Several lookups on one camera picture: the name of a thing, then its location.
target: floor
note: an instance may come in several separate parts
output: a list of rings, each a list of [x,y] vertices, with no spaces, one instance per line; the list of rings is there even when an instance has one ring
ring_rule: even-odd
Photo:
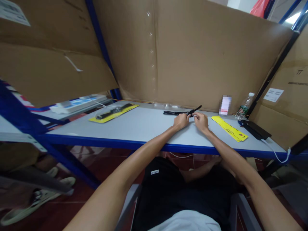
[[[99,154],[89,156],[86,166],[100,181],[104,181],[115,170],[115,168],[127,158],[130,153],[131,150],[126,149],[103,149]],[[178,157],[171,156],[171,158],[181,170],[198,168],[214,157],[211,155],[195,154],[188,158],[181,158],[187,156],[187,154],[174,154]],[[256,160],[256,164],[259,170],[264,168],[262,161]],[[143,172],[140,174],[140,176],[135,180],[135,183],[140,184],[142,182],[143,174]],[[67,176],[69,175],[66,172],[60,171],[57,177],[65,178]],[[72,196],[62,195],[50,202],[47,202],[24,220],[6,227],[0,226],[0,230],[23,231],[25,228],[31,229],[32,231],[63,230],[68,222],[75,216],[75,214],[93,194],[93,192],[94,190],[88,187],[83,181],[76,179],[74,193]],[[2,217],[6,212],[7,211],[1,211],[0,217]],[[123,231],[130,230],[132,217],[133,213],[131,213],[128,218],[127,224],[125,224]],[[245,224],[242,222],[240,213],[238,214],[237,219],[237,230],[247,230]]]

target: water bottle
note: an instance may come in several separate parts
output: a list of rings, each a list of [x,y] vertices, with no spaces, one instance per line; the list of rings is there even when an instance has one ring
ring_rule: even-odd
[[[238,109],[235,118],[237,120],[244,119],[244,116],[246,115],[250,105],[252,104],[252,98],[254,97],[254,93],[249,93],[248,97],[243,101],[242,105]]]

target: white cable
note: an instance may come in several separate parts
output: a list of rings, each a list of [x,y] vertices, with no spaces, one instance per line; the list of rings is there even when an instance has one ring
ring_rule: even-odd
[[[178,157],[178,156],[176,156],[175,154],[173,154],[172,152],[170,152],[172,155],[174,155],[175,157]],[[193,155],[190,155],[190,156],[194,156],[195,154],[193,154]],[[187,157],[190,157],[190,156],[186,156],[186,157],[178,157],[178,158],[187,158]]]
[[[83,70],[80,70],[74,63],[73,63],[73,61],[69,58],[69,57],[67,57],[66,55],[64,55],[64,57],[73,65],[73,67],[76,69],[76,71],[78,71],[78,72],[82,72]]]
[[[290,153],[291,153],[291,148],[288,149],[286,160],[285,160],[285,161],[281,161],[281,160],[278,158],[278,156],[277,156],[276,152],[274,151],[274,149],[273,149],[264,139],[261,139],[261,140],[262,140],[262,141],[263,141],[263,142],[275,153],[275,156],[276,156],[277,160],[278,160],[280,163],[285,163],[285,162],[288,161],[289,155],[290,155]]]
[[[111,105],[104,105],[104,104],[102,104],[102,103],[99,103],[99,102],[97,102],[97,101],[95,101],[95,100],[92,100],[92,101],[94,101],[95,103],[98,103],[98,104],[100,104],[100,105],[102,105],[102,106],[104,106],[104,107],[115,107],[115,106],[111,106]]]

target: hand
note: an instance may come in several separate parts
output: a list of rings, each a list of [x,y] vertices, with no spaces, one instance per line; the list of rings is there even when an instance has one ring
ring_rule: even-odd
[[[195,124],[197,128],[203,132],[207,133],[209,131],[209,124],[208,124],[208,117],[200,112],[195,112],[192,114],[193,116],[195,115]]]
[[[190,115],[186,115],[185,113],[179,114],[174,119],[173,126],[179,131],[188,125],[189,118],[190,118]]]

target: yellow tag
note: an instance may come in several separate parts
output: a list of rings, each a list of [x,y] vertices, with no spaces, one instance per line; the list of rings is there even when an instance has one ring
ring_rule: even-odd
[[[140,106],[140,105],[139,104],[133,104],[132,106],[124,108],[121,112],[111,114],[110,116],[107,116],[104,119],[98,120],[97,118],[94,117],[94,118],[90,118],[89,121],[93,121],[93,122],[97,122],[97,123],[103,124],[103,123],[108,122],[109,120],[112,120],[114,118],[119,117],[120,115],[124,114],[125,112],[128,112],[128,111],[130,111],[130,110],[132,110],[132,109],[134,109],[134,108],[136,108],[138,106]]]
[[[212,116],[212,120],[218,123],[226,132],[228,132],[237,142],[244,141],[248,138],[247,135],[232,127],[230,124],[225,122],[220,116]]]

